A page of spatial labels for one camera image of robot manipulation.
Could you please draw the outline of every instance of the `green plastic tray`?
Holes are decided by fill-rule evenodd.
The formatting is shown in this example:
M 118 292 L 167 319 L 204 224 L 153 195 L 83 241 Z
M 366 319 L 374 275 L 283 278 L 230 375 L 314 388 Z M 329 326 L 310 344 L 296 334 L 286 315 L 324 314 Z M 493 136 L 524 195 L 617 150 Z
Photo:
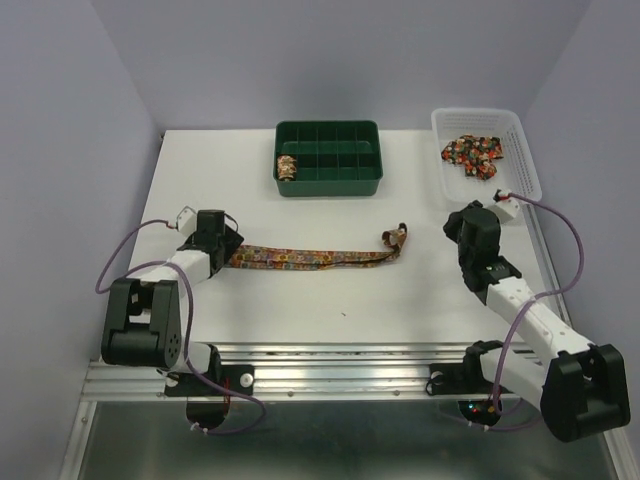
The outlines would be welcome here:
M 277 158 L 297 160 L 296 179 L 281 182 Z M 375 122 L 281 122 L 276 127 L 273 178 L 284 197 L 373 195 L 382 178 Z

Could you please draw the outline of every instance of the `white plastic basket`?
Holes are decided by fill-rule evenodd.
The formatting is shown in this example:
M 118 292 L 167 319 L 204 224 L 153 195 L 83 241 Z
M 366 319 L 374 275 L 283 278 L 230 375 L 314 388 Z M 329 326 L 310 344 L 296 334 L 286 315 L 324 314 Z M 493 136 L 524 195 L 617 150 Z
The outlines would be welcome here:
M 518 116 L 509 110 L 486 108 L 439 108 L 431 114 L 431 125 L 438 147 L 442 191 L 452 210 L 473 200 L 491 204 L 498 189 L 510 189 L 532 200 L 542 191 L 531 151 Z M 504 158 L 496 160 L 498 172 L 489 180 L 466 177 L 464 168 L 443 162 L 440 152 L 461 135 L 500 137 Z

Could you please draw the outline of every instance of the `gray floor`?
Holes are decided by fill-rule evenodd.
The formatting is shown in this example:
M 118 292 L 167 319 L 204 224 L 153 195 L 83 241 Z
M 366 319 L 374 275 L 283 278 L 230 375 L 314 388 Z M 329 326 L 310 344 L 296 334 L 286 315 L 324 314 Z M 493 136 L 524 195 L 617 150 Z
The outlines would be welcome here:
M 455 402 L 288 403 L 269 406 L 252 434 L 191 432 L 180 403 L 98 406 L 82 474 L 101 479 L 608 479 L 601 437 L 571 444 L 544 425 L 483 433 L 440 410 Z M 522 418 L 531 411 L 523 409 Z M 255 411 L 234 404 L 240 425 Z

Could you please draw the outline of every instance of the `white cable connector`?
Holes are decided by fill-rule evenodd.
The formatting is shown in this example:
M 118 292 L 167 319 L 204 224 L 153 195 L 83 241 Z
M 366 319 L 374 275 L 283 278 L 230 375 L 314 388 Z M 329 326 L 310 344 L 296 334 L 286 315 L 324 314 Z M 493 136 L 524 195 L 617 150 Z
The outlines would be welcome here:
M 500 220 L 500 224 L 505 224 L 517 218 L 520 212 L 520 204 L 515 198 L 510 198 L 508 195 L 511 190 L 498 190 L 498 196 L 503 200 L 498 200 L 493 205 L 490 205 L 487 210 L 492 211 Z
M 196 231 L 198 213 L 191 207 L 184 207 L 176 217 L 176 230 L 188 237 Z

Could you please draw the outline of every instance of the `patterned cloth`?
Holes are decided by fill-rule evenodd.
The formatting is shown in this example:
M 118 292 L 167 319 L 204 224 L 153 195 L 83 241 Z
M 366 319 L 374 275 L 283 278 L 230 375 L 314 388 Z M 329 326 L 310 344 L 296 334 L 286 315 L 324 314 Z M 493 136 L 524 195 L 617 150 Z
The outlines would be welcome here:
M 442 150 L 442 160 L 464 166 L 467 177 L 489 180 L 498 171 L 494 160 L 503 158 L 502 145 L 498 137 L 474 137 L 462 135 L 449 142 Z
M 296 159 L 289 155 L 280 155 L 277 160 L 278 180 L 281 182 L 292 182 L 296 179 L 298 168 Z
M 325 270 L 333 267 L 371 268 L 393 262 L 400 256 L 407 240 L 407 226 L 401 223 L 395 230 L 382 234 L 382 242 L 389 252 L 349 252 L 321 250 L 290 250 L 287 248 L 241 245 L 228 266 L 275 270 Z

